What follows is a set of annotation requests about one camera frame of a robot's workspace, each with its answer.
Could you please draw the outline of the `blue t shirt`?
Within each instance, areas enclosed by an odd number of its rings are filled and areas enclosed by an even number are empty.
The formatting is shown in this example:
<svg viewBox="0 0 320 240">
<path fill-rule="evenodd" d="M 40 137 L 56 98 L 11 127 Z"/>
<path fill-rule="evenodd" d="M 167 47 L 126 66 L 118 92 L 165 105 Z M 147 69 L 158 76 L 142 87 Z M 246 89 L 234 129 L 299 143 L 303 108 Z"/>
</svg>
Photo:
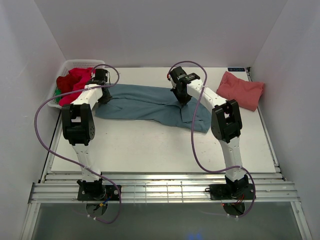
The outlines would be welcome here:
<svg viewBox="0 0 320 240">
<path fill-rule="evenodd" d="M 211 112 L 203 105 L 196 108 L 191 99 L 182 106 L 168 88 L 117 84 L 109 89 L 112 99 L 95 110 L 95 116 L 107 120 L 155 121 L 169 127 L 207 133 L 211 128 Z"/>
</svg>

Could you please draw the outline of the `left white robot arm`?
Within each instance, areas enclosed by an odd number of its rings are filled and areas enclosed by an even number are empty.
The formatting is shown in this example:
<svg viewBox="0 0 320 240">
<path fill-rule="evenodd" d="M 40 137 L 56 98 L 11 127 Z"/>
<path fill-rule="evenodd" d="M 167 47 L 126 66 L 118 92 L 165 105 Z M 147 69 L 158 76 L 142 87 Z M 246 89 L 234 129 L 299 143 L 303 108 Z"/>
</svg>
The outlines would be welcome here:
<svg viewBox="0 0 320 240">
<path fill-rule="evenodd" d="M 106 88 L 108 78 L 107 69 L 90 69 L 84 74 L 80 86 L 73 89 L 74 91 L 83 89 L 83 91 L 63 97 L 60 103 L 63 137 L 72 146 L 81 165 L 81 179 L 77 181 L 80 195 L 93 200 L 100 200 L 106 195 L 103 180 L 97 176 L 101 171 L 90 156 L 90 143 L 96 133 L 92 109 L 97 103 L 105 104 L 112 98 Z"/>
</svg>

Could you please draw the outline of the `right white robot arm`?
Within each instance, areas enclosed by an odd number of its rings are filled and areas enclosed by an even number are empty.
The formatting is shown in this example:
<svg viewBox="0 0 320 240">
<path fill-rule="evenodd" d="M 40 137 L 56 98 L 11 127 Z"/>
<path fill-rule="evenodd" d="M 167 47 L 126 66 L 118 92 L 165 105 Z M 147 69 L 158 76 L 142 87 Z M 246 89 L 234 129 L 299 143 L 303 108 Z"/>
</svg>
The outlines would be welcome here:
<svg viewBox="0 0 320 240">
<path fill-rule="evenodd" d="M 219 141 L 224 157 L 225 183 L 211 184 L 206 192 L 212 200 L 244 198 L 249 188 L 249 179 L 243 169 L 240 152 L 243 124 L 239 104 L 234 99 L 227 100 L 219 96 L 206 86 L 206 80 L 196 73 L 186 73 L 180 66 L 171 67 L 167 79 L 171 82 L 171 91 L 182 106 L 195 98 L 198 106 L 204 106 L 211 113 L 211 132 Z"/>
</svg>

